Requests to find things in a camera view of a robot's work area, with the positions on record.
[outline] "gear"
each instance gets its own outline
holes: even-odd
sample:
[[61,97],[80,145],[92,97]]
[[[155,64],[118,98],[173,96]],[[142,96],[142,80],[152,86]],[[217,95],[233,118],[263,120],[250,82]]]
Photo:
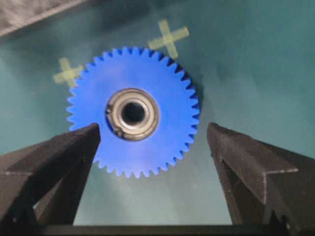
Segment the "gear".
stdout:
[[68,98],[75,130],[93,122],[101,142],[94,162],[136,178],[159,174],[189,150],[199,123],[195,89],[172,59],[147,48],[104,52],[86,65]]

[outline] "bearing inner ring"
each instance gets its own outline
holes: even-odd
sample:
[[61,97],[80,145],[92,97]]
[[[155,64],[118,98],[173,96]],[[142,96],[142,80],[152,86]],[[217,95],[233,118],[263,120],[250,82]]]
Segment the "bearing inner ring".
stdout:
[[106,106],[106,117],[114,134],[137,141],[148,137],[158,125],[158,107],[150,95],[140,89],[116,92]]

